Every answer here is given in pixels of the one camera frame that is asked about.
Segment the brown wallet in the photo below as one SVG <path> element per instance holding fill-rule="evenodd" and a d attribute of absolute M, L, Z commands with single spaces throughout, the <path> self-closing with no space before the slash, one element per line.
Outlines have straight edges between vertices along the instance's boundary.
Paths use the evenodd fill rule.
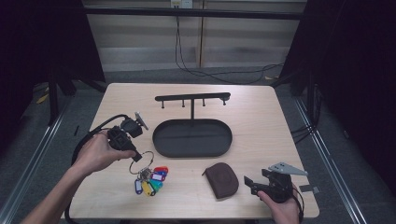
<path fill-rule="evenodd" d="M 206 168 L 203 175 L 206 175 L 217 199 L 230 197 L 238 191 L 238 178 L 227 163 L 216 163 Z"/>

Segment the black tray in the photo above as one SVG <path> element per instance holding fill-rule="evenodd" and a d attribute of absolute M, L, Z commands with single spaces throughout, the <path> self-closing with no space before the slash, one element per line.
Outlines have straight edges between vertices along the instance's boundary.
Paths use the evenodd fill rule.
<path fill-rule="evenodd" d="M 233 134 L 217 119 L 169 119 L 157 126 L 152 141 L 165 157 L 218 157 L 230 148 Z"/>

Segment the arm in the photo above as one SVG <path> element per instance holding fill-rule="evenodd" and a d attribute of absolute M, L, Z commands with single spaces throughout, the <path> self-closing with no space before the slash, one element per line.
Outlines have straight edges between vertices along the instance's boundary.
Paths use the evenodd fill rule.
<path fill-rule="evenodd" d="M 271 209 L 272 217 L 276 224 L 299 224 L 299 208 L 297 202 L 290 198 L 284 203 L 274 202 L 270 196 L 268 196 L 263 191 L 259 191 L 257 195 L 260 200 L 265 202 Z"/>
<path fill-rule="evenodd" d="M 85 177 L 107 168 L 113 161 L 134 155 L 132 150 L 117 151 L 110 147 L 106 132 L 95 135 L 82 147 L 73 166 L 22 223 L 58 223 Z"/>

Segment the light wood tabletop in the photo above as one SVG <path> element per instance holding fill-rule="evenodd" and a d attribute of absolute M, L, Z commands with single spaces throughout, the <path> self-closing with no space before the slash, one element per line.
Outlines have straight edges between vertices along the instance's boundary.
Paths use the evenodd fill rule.
<path fill-rule="evenodd" d="M 216 158 L 172 159 L 159 154 L 152 141 L 155 128 L 168 119 L 189 119 L 190 101 L 156 102 L 159 95 L 229 92 L 230 100 L 223 105 L 220 99 L 207 99 L 205 106 L 195 103 L 196 119 L 218 119 L 225 122 L 233 133 L 230 149 Z M 269 208 L 257 196 L 250 194 L 244 184 L 244 175 L 262 184 L 262 168 L 281 161 L 304 169 L 290 130 L 284 118 L 276 93 L 271 87 L 234 85 L 190 84 L 132 84 L 114 83 L 107 88 L 92 123 L 92 129 L 105 120 L 126 114 L 134 119 L 140 112 L 149 130 L 133 138 L 137 150 L 153 151 L 150 168 L 167 166 L 169 173 L 163 187 L 155 196 L 137 195 L 134 192 L 136 175 L 131 175 L 132 159 L 115 161 L 101 172 L 87 177 L 76 193 L 71 209 L 72 218 L 243 218 L 271 217 Z M 120 125 L 116 119 L 108 128 Z M 150 156 L 132 166 L 136 171 L 149 163 Z M 217 200 L 203 174 L 205 168 L 218 162 L 229 164 L 238 180 L 235 195 Z M 292 175 L 298 187 L 308 185 L 302 175 Z M 319 210 L 311 191 L 302 193 L 305 203 L 304 217 L 316 217 Z"/>

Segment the gray floor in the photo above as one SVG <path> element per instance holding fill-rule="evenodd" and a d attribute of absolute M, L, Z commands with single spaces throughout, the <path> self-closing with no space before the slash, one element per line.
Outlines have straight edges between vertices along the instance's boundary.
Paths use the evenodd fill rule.
<path fill-rule="evenodd" d="M 264 73 L 264 76 L 274 77 L 280 67 Z M 246 68 L 208 68 L 206 72 L 246 71 Z M 248 83 L 256 80 L 260 74 L 218 75 L 233 83 Z M 213 77 L 197 77 L 179 69 L 107 73 L 107 83 L 202 83 L 229 84 Z M 272 80 L 262 78 L 253 85 L 268 85 Z M 51 190 L 64 171 L 69 167 L 74 147 L 80 138 L 90 129 L 95 112 L 102 100 L 103 94 L 82 83 L 76 83 L 78 92 L 74 97 L 67 98 L 60 94 L 61 105 L 70 102 L 61 125 L 43 157 L 38 164 L 33 178 L 28 182 L 21 204 L 11 223 L 19 223 L 21 219 Z M 33 102 L 26 110 L 20 124 L 21 132 L 8 146 L 7 154 L 0 159 L 0 205 L 4 206 L 9 195 L 18 186 L 20 176 L 25 171 L 41 137 L 47 130 L 49 120 L 49 102 L 37 105 L 35 100 L 41 91 L 35 92 Z M 304 126 L 304 121 L 296 105 L 296 99 L 290 95 L 289 85 L 276 88 L 276 94 L 282 106 L 290 130 Z M 396 220 L 396 200 L 390 194 L 387 186 L 371 169 L 359 153 L 353 140 L 346 139 L 344 129 L 337 118 L 322 107 L 318 131 L 338 166 L 340 173 L 349 186 L 351 194 L 356 198 L 358 207 L 365 217 L 366 223 L 390 223 Z M 320 157 L 311 136 L 296 145 L 304 168 L 309 173 L 312 186 L 318 187 L 316 194 L 320 215 L 313 219 L 305 219 L 304 223 L 354 223 L 347 211 L 345 202 L 334 185 L 332 178 Z M 81 223 L 119 223 L 119 220 L 81 220 Z"/>

